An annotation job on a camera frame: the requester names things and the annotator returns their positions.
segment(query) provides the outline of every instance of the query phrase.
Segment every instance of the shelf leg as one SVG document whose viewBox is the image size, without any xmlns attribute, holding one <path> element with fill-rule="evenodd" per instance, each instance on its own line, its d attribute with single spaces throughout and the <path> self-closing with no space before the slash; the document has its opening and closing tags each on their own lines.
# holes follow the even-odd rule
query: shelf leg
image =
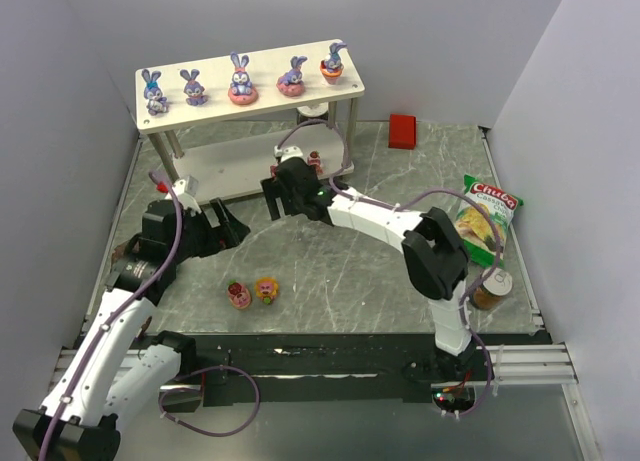
<svg viewBox="0 0 640 461">
<path fill-rule="evenodd" d="M 182 151 L 182 146 L 180 146 L 176 132 L 174 130 L 165 131 L 164 135 L 167 137 L 167 141 L 169 141 L 173 155 L 178 159 L 184 156 L 184 151 Z"/>
<path fill-rule="evenodd" d="M 178 172 L 176 171 L 175 166 L 173 165 L 173 161 L 171 160 L 171 155 L 167 151 L 164 143 L 162 142 L 162 138 L 159 133 L 153 133 L 149 135 L 149 140 L 151 144 L 155 148 L 158 156 L 160 156 L 160 161 L 162 161 L 162 165 L 164 166 L 164 170 L 169 175 L 169 179 L 172 183 L 175 183 L 178 179 Z"/>
<path fill-rule="evenodd" d="M 352 156 L 353 138 L 356 136 L 356 121 L 358 121 L 358 100 L 360 98 L 351 98 L 349 103 L 349 120 L 347 123 L 347 149 L 349 155 Z"/>
<path fill-rule="evenodd" d="M 329 103 L 329 127 L 333 128 L 336 125 L 336 113 L 338 111 L 338 102 L 331 101 Z"/>
</svg>

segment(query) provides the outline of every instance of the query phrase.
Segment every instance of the snack bag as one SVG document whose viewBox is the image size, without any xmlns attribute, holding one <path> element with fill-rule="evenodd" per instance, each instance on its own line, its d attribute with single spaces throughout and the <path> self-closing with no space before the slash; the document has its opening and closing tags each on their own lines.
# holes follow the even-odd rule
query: snack bag
<svg viewBox="0 0 640 461">
<path fill-rule="evenodd" d="M 513 214 L 522 200 L 505 193 L 500 188 L 484 184 L 468 174 L 464 177 L 465 194 L 480 205 L 498 228 L 500 245 L 504 251 L 507 230 Z M 471 260 L 480 266 L 491 266 L 496 256 L 496 241 L 491 226 L 469 203 L 462 201 L 455 227 L 471 254 Z"/>
</svg>

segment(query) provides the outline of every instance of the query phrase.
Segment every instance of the shelf top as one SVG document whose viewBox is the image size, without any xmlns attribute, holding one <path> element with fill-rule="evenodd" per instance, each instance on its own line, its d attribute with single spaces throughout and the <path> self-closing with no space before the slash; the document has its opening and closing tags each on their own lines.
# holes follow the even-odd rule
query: shelf top
<svg viewBox="0 0 640 461">
<path fill-rule="evenodd" d="M 169 111 L 156 116 L 149 115 L 147 111 L 147 100 L 144 98 L 145 82 L 142 79 L 142 69 L 139 69 L 135 75 L 138 129 L 144 134 L 157 133 L 207 122 L 238 119 L 362 96 L 364 84 L 347 48 L 340 50 L 344 71 L 335 85 L 328 84 L 320 72 L 320 61 L 329 53 L 329 45 L 335 41 L 340 40 L 300 44 L 252 53 L 238 52 L 240 57 L 244 54 L 249 56 L 247 73 L 259 94 L 258 100 L 248 106 L 233 104 L 227 95 L 234 72 L 229 56 L 147 68 L 149 71 L 162 72 L 162 76 L 158 79 L 158 86 L 169 102 Z M 290 60 L 293 56 L 309 58 L 302 65 L 306 89 L 302 96 L 288 98 L 278 91 L 276 81 L 291 69 Z M 200 71 L 197 80 L 204 86 L 205 94 L 209 96 L 209 100 L 202 106 L 188 105 L 185 101 L 187 96 L 183 93 L 186 81 L 180 76 L 180 70 L 191 71 L 194 68 Z"/>
</svg>

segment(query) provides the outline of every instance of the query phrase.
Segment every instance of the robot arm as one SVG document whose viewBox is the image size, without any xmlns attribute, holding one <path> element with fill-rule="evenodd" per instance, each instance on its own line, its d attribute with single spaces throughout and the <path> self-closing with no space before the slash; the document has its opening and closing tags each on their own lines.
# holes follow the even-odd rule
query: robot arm
<svg viewBox="0 0 640 461">
<path fill-rule="evenodd" d="M 137 365 L 113 384 L 140 326 L 175 280 L 178 264 L 191 257 L 206 257 L 238 246 L 249 234 L 249 228 L 234 218 L 219 199 L 210 203 L 219 221 L 219 226 L 211 227 L 195 201 L 195 187 L 192 178 L 174 185 L 182 207 L 182 231 L 168 268 L 119 316 L 109 324 L 105 322 L 125 307 L 132 293 L 167 259 L 177 226 L 175 206 L 169 196 L 149 204 L 142 218 L 142 231 L 130 240 L 124 256 L 113 265 L 95 320 L 60 382 L 39 410 L 22 410 L 18 415 L 13 430 L 31 459 L 38 459 L 44 433 L 61 403 L 65 407 L 49 444 L 47 459 L 113 459 L 120 432 L 148 399 L 178 374 L 189 374 L 195 369 L 195 341 L 178 333 L 163 332 L 155 337 Z M 80 376 L 79 381 L 71 394 L 66 394 L 68 383 L 75 376 Z"/>
<path fill-rule="evenodd" d="M 282 154 L 275 177 L 262 181 L 271 218 L 280 217 L 280 198 L 286 215 L 304 214 L 313 221 L 355 229 L 402 252 L 411 283 L 429 302 L 436 346 L 455 357 L 468 356 L 468 348 L 475 347 L 470 346 L 459 303 L 469 255 L 446 213 L 438 208 L 428 213 L 396 211 L 342 183 L 338 187 L 344 195 L 338 194 L 318 180 L 298 148 Z"/>
</svg>

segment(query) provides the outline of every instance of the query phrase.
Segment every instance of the red cube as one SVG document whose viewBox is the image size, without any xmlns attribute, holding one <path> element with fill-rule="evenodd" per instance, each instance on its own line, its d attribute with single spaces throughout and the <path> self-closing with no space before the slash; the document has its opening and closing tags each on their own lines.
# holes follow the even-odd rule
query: red cube
<svg viewBox="0 0 640 461">
<path fill-rule="evenodd" d="M 416 147 L 416 117 L 392 114 L 389 117 L 389 147 L 413 149 Z"/>
</svg>

